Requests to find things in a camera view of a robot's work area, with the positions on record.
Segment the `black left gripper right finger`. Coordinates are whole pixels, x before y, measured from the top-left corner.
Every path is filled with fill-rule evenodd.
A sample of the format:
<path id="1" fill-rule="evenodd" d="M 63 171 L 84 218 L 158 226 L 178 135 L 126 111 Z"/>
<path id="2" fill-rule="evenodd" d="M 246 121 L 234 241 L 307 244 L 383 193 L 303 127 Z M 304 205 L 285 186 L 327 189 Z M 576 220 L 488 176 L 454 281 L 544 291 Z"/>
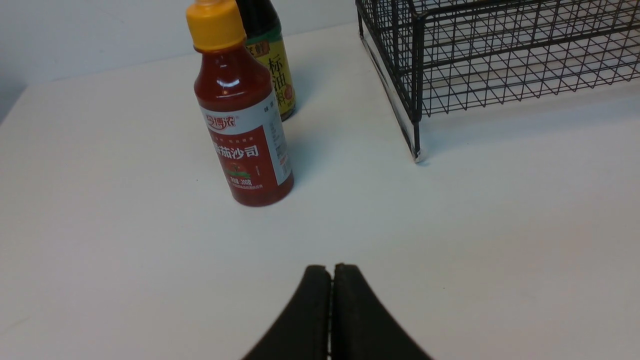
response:
<path id="1" fill-rule="evenodd" d="M 429 360 L 386 308 L 357 265 L 334 267 L 333 360 Z"/>

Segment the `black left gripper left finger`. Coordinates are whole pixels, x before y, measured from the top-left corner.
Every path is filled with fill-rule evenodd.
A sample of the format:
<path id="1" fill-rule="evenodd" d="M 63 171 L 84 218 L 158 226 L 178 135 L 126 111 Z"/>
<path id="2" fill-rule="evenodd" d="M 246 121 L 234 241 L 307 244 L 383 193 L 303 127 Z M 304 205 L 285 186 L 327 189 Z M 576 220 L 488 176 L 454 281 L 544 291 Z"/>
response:
<path id="1" fill-rule="evenodd" d="M 332 278 L 308 265 L 290 301 L 245 360 L 326 360 Z"/>

